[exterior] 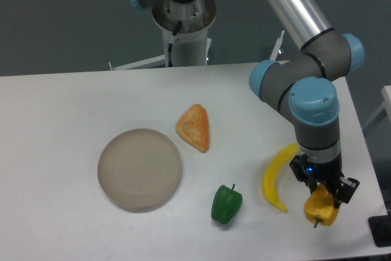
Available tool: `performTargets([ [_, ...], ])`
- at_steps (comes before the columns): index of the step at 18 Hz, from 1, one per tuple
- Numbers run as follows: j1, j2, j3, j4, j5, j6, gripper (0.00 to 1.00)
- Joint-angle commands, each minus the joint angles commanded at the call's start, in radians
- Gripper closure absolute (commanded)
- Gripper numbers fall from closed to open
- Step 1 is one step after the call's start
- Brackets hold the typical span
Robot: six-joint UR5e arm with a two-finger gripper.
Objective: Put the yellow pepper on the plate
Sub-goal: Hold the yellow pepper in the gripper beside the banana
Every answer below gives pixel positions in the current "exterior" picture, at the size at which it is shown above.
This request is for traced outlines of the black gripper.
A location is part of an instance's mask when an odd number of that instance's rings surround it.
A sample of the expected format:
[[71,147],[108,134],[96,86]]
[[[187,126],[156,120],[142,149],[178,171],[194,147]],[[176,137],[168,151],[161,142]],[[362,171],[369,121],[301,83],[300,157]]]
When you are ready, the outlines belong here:
[[311,162],[306,154],[296,155],[291,160],[290,167],[297,181],[304,183],[310,194],[316,190],[317,182],[324,184],[327,189],[335,189],[335,208],[340,208],[341,204],[348,204],[360,185],[357,179],[343,177],[341,152],[333,160],[325,163]]

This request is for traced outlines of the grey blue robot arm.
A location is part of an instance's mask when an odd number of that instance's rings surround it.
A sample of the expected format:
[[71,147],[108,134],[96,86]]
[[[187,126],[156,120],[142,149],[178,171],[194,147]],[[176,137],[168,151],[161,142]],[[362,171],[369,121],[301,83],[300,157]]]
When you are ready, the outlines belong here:
[[[301,51],[281,64],[260,62],[249,87],[294,126],[299,154],[291,163],[297,180],[314,191],[324,185],[339,207],[348,203],[358,180],[342,172],[339,101],[333,81],[360,67],[365,53],[351,34],[338,34],[314,0],[268,0]],[[136,9],[152,8],[161,28],[167,67],[206,64],[206,31],[216,16],[214,0],[130,0]]]

